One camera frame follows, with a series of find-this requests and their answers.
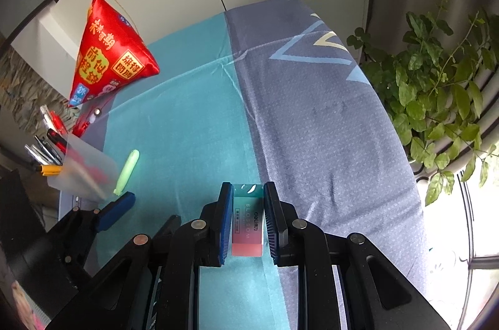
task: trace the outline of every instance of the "translucent pen cup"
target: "translucent pen cup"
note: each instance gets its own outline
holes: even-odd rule
[[[47,177],[52,188],[95,202],[111,197],[117,181],[114,160],[71,133],[61,173]]]

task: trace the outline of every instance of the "silver bolt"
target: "silver bolt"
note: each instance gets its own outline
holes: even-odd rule
[[[366,238],[360,233],[352,233],[350,235],[350,240],[355,244],[364,244]]]
[[[138,234],[133,238],[133,242],[138,245],[144,245],[149,241],[149,237],[147,237],[145,234]]]
[[[292,225],[297,229],[304,229],[305,227],[307,227],[307,221],[303,219],[295,219],[293,220]]]
[[[206,222],[203,219],[197,219],[191,223],[191,227],[196,230],[201,230],[206,227]]]

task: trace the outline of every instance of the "teal fabric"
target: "teal fabric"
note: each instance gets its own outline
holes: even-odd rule
[[[97,235],[103,266],[137,233],[154,235],[171,214],[186,222],[217,199],[221,183],[259,183],[245,107],[223,14],[150,45],[158,76],[121,90],[109,112],[104,152],[140,158],[125,188],[135,206]],[[200,329],[289,330],[277,268],[265,236],[262,258],[203,268]]]

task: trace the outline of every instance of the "light green marker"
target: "light green marker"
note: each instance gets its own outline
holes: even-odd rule
[[[125,166],[121,170],[120,176],[118,177],[118,182],[116,183],[116,189],[113,191],[115,195],[120,196],[121,192],[123,192],[123,189],[125,188],[128,179],[132,175],[133,169],[135,168],[135,164],[137,164],[139,155],[140,153],[138,150],[132,150],[132,152],[128,156]]]

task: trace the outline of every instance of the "yellow label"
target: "yellow label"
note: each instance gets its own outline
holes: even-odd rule
[[[78,72],[89,84],[95,84],[100,81],[108,67],[109,61],[102,54],[102,51],[97,47],[91,46],[82,59]]]
[[[136,58],[130,50],[127,50],[113,65],[112,70],[121,78],[131,79],[136,76],[144,65]]]

